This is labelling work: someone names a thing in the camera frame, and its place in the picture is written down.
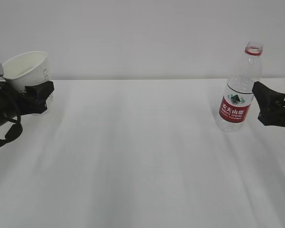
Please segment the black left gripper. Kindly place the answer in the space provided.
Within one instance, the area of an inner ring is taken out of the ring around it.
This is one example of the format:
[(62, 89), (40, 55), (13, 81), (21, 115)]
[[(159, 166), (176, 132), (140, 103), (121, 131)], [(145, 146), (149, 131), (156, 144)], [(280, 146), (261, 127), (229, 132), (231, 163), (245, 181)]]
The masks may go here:
[(52, 102), (54, 97), (54, 83), (46, 81), (39, 85), (25, 86), (22, 93), (7, 82), (0, 81), (0, 91), (8, 95), (17, 107), (21, 115), (43, 114), (47, 111), (47, 104)]

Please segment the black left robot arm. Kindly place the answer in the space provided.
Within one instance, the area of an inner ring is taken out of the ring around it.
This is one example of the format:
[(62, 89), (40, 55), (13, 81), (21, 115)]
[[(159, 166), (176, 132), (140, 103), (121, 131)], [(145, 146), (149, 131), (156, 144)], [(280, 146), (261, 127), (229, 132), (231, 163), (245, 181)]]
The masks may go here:
[(54, 89), (54, 83), (46, 81), (35, 86), (25, 86), (22, 93), (9, 83), (0, 81), (0, 126), (19, 115), (44, 113), (47, 110), (46, 101)]

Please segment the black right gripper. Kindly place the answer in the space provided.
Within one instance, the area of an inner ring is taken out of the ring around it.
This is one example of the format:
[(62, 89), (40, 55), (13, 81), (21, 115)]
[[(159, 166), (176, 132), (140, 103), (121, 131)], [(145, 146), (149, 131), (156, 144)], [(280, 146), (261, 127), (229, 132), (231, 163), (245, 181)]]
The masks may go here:
[(258, 120), (264, 126), (285, 128), (285, 94), (274, 91), (259, 81), (254, 83), (252, 92), (260, 109)]

